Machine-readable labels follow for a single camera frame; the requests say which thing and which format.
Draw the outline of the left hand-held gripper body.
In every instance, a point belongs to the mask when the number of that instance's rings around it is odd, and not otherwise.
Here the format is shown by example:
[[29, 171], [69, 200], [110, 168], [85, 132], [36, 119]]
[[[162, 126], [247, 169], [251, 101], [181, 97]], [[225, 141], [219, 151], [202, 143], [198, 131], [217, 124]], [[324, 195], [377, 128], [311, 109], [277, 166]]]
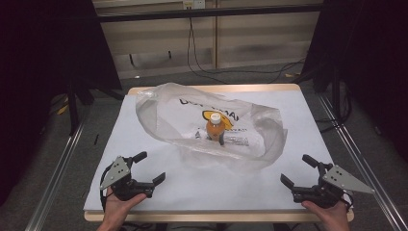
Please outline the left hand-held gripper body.
[[131, 167], [134, 164], [132, 158], [117, 156], [105, 169], [99, 190], [104, 191], [111, 188], [115, 196], [122, 201], [129, 200], [141, 193], [150, 198], [154, 192], [154, 184], [138, 182], [132, 178]]

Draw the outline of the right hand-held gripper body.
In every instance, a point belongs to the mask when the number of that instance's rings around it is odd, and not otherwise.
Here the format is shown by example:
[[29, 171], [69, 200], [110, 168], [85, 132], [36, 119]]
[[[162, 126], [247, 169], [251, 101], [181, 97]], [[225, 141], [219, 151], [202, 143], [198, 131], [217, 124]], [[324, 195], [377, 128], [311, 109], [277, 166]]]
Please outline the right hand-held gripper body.
[[353, 205], [349, 192], [374, 193], [372, 187], [366, 185], [338, 165], [319, 163], [318, 183], [310, 188], [294, 185], [291, 193], [295, 203], [311, 201], [323, 209], [335, 206], [342, 201], [346, 208]]

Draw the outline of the clear printed plastic bag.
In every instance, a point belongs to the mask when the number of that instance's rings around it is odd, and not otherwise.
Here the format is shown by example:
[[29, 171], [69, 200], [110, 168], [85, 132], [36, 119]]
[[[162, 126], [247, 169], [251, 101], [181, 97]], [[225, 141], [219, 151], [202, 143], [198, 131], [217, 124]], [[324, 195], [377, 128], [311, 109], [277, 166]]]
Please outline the clear printed plastic bag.
[[[208, 137], [212, 113], [225, 124], [224, 145]], [[148, 135], [177, 146], [198, 167], [258, 170], [272, 165], [286, 144], [278, 109], [174, 83], [139, 91], [136, 114]]]

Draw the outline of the orange juice bottle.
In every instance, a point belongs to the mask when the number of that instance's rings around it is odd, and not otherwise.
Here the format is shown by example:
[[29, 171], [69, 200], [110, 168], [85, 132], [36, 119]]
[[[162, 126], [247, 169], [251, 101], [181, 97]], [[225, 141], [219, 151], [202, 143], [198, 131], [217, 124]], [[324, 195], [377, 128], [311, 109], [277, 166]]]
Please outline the orange juice bottle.
[[224, 145], [225, 124], [221, 119], [220, 113], [212, 113], [210, 115], [206, 130], [211, 141], [217, 141], [220, 145]]

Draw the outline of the person's right hand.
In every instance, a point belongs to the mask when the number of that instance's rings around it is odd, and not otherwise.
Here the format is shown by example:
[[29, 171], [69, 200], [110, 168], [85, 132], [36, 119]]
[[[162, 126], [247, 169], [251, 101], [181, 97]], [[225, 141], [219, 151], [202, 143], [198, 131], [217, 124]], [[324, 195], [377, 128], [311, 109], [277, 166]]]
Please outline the person's right hand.
[[323, 224], [329, 228], [348, 226], [346, 206], [343, 202], [338, 202], [335, 206], [327, 209], [323, 209], [311, 201], [303, 201], [301, 205], [318, 216]]

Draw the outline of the person's left hand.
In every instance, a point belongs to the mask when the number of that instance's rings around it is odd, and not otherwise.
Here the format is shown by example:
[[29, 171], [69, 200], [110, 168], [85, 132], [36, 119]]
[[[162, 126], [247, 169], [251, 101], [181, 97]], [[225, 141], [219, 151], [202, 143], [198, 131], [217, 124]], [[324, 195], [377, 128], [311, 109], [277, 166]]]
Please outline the person's left hand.
[[110, 226], [120, 225], [126, 219], [129, 211], [144, 201], [145, 198], [146, 195], [141, 193], [129, 200], [122, 201], [115, 196], [111, 188], [108, 188], [103, 223]]

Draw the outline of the white table sheet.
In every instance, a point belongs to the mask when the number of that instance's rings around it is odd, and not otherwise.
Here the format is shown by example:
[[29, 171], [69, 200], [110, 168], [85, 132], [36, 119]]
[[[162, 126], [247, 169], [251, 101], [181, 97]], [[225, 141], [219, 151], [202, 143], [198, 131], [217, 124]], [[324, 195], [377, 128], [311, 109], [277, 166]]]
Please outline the white table sheet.
[[157, 141], [144, 132], [136, 116], [136, 97], [129, 95], [122, 103], [84, 209], [89, 212], [102, 209], [101, 174], [117, 156], [132, 157], [145, 151], [147, 158], [132, 167], [133, 178], [149, 182], [164, 172], [166, 180], [150, 199], [136, 207], [138, 211], [301, 211], [303, 207], [293, 202], [280, 176], [285, 174], [297, 186], [310, 187], [317, 183], [319, 174], [302, 161], [302, 156], [308, 154], [324, 163], [332, 161], [303, 93], [282, 90], [225, 95], [280, 110], [288, 134], [283, 154], [272, 165], [255, 171], [231, 170], [218, 164], [194, 166], [182, 158], [176, 146]]

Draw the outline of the black stand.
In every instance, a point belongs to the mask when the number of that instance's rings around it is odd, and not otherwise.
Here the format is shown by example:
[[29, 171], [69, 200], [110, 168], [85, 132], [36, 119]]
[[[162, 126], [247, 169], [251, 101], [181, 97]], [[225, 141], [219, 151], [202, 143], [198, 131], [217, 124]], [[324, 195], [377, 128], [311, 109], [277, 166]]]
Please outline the black stand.
[[340, 75], [339, 69], [333, 66], [332, 75], [332, 110], [335, 119], [341, 121], [341, 110], [340, 110]]
[[67, 82], [67, 98], [68, 98], [68, 108], [70, 116], [70, 136], [73, 136], [79, 126], [79, 117], [77, 111], [76, 94], [74, 82], [69, 79]]

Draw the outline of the black curtain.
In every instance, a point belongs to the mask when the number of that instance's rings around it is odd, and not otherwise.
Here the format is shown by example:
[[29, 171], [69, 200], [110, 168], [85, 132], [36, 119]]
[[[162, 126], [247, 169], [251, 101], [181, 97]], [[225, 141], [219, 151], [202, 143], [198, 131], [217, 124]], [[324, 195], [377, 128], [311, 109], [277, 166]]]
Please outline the black curtain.
[[408, 0], [323, 0], [302, 71], [343, 79], [408, 161]]
[[51, 100], [121, 84], [92, 0], [0, 0], [0, 206], [38, 145]]

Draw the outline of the black horizontal bar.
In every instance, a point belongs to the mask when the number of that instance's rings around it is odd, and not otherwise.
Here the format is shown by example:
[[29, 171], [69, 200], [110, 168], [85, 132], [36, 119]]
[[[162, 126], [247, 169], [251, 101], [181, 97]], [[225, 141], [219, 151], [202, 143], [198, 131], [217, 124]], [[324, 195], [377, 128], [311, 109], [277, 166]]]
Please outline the black horizontal bar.
[[310, 13], [320, 12], [323, 8], [324, 8], [323, 4], [303, 4], [303, 5], [282, 5], [267, 7], [177, 10], [149, 13], [116, 13], [116, 14], [110, 13], [100, 14], [96, 17], [96, 20], [102, 23], [106, 23], [106, 22], [179, 19], [212, 16], [235, 16], [235, 15], [270, 14], [270, 13]]

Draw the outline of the metal floor rail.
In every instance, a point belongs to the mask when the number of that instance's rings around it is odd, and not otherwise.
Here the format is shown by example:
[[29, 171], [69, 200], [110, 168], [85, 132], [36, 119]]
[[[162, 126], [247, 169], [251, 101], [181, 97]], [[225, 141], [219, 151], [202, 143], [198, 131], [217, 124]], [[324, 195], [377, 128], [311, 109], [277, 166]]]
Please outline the metal floor rail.
[[408, 223], [404, 220], [401, 213], [397, 209], [396, 205], [386, 193], [380, 182], [378, 181], [376, 175], [372, 171], [369, 163], [366, 161], [362, 152], [360, 151], [358, 145], [354, 139], [349, 134], [343, 123], [340, 123], [335, 116], [332, 103], [329, 99], [319, 93], [319, 101], [329, 117], [329, 120], [334, 125], [334, 128], [342, 140], [347, 152], [351, 156], [355, 166], [359, 169], [366, 183], [373, 188], [374, 198], [381, 208], [383, 214], [387, 218], [388, 222], [391, 224], [394, 231], [408, 231]]
[[41, 231], [43, 224], [49, 214], [49, 211], [53, 205], [59, 187], [62, 183], [63, 177], [66, 173], [66, 169], [69, 165], [72, 154], [77, 146], [79, 139], [83, 133], [84, 121], [80, 122], [73, 134], [69, 136], [64, 151], [58, 164], [52, 174], [50, 181], [34, 211], [32, 214], [25, 231]]

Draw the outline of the white wall socket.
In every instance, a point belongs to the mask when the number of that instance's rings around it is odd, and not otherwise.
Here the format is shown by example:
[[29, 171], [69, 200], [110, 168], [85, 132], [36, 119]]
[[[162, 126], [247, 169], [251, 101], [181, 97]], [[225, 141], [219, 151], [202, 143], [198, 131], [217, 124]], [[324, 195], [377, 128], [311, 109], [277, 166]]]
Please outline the white wall socket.
[[199, 10], [206, 8], [205, 0], [183, 0], [184, 10]]

